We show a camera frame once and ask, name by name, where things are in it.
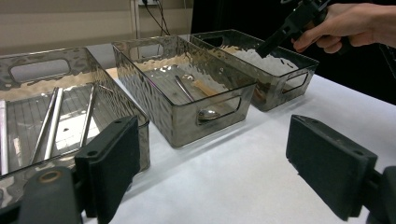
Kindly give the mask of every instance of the dark background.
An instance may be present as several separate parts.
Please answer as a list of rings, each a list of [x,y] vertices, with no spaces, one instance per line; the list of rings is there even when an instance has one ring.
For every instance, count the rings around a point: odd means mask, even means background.
[[[336,2],[361,1],[331,1],[330,4]],[[382,5],[390,5],[391,2],[376,1]],[[280,0],[195,0],[191,32],[235,29],[265,40],[283,24],[297,4],[296,1],[281,4]],[[285,40],[280,47],[294,50],[290,39]],[[343,55],[327,54],[311,46],[302,54],[319,61],[317,75],[396,105],[396,78],[390,72],[379,45],[353,48]]]

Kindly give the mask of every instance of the plastic storage bin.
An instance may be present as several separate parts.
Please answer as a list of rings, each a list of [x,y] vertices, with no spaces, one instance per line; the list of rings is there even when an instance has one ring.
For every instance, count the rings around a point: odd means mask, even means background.
[[[149,168],[149,118],[87,49],[2,57],[0,80],[3,168],[0,190],[4,190],[0,207],[20,199],[24,184],[36,172],[52,166],[73,167],[74,155],[80,146],[89,144],[112,121],[126,116],[137,115],[140,169]],[[51,107],[54,93],[59,96],[54,97],[59,106],[55,103]],[[52,108],[51,119],[40,138],[49,108]],[[36,147],[38,139],[42,141]],[[53,147],[47,156],[47,145],[51,142]]]
[[[260,111],[303,95],[318,67],[318,61],[281,47],[262,58],[255,49],[263,41],[236,30],[193,34],[190,38],[194,45],[257,78],[251,103]]]
[[[172,147],[246,118],[255,79],[189,41],[163,36],[114,42],[113,48],[120,82]]]

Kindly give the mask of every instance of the wall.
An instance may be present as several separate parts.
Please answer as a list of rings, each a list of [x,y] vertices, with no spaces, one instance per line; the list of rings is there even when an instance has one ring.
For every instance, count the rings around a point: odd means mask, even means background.
[[[73,48],[160,34],[144,7],[134,10],[130,0],[2,0],[0,55]],[[172,35],[190,32],[192,3],[163,0],[164,16]],[[158,8],[151,8],[160,19]]]

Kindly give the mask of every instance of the spoon handle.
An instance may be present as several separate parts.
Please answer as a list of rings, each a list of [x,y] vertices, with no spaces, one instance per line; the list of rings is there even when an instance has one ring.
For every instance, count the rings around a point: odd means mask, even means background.
[[[187,97],[189,97],[189,99],[193,102],[195,101],[194,98],[192,97],[192,95],[189,93],[189,91],[187,90],[187,88],[184,86],[183,82],[181,82],[181,79],[179,76],[175,76],[177,85],[184,91],[184,93],[186,93]]]

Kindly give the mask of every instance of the black handheld tool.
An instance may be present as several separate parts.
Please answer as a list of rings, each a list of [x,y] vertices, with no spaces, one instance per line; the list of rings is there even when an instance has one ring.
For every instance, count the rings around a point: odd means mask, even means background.
[[[382,174],[378,156],[320,120],[290,119],[286,157],[299,176],[341,219],[370,211],[365,223],[396,223],[396,166]]]
[[[289,36],[298,39],[303,34],[304,27],[309,22],[312,21],[315,25],[322,23],[327,15],[326,7],[329,2],[330,0],[301,1],[299,6],[285,19],[285,23],[256,48],[256,52],[264,58]],[[344,53],[347,46],[349,46],[348,44],[348,41],[343,41],[343,48],[339,52]]]

